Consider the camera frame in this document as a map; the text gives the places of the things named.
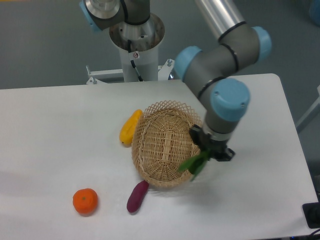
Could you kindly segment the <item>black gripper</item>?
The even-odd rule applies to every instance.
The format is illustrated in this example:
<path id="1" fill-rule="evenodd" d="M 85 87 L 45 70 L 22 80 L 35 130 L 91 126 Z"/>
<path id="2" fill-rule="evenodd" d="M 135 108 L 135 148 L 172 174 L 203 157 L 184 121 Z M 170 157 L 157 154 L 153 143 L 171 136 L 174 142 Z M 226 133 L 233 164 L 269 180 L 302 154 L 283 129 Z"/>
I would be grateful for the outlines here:
<path id="1" fill-rule="evenodd" d="M 235 156 L 235 152 L 227 147 L 228 133 L 204 133 L 199 125 L 194 124 L 189 129 L 189 135 L 201 151 L 209 150 L 210 156 L 218 162 L 230 162 Z"/>

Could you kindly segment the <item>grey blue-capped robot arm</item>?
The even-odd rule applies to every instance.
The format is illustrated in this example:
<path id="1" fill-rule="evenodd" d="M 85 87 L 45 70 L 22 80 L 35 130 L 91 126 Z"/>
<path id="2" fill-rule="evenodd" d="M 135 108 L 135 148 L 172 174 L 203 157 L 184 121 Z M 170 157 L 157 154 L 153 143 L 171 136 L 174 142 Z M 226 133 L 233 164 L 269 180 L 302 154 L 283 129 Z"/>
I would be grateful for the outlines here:
<path id="1" fill-rule="evenodd" d="M 165 35 L 162 20 L 148 0 L 82 0 L 80 8 L 91 28 L 108 30 L 118 48 L 125 82 L 157 81 L 158 47 Z M 206 109 L 203 125 L 190 136 L 209 158 L 228 162 L 234 151 L 227 143 L 250 102 L 248 88 L 232 75 L 264 60 L 272 41 L 262 27 L 250 27 L 231 0 L 198 0 L 196 6 L 218 41 L 204 52 L 182 50 L 171 73 L 183 81 Z"/>

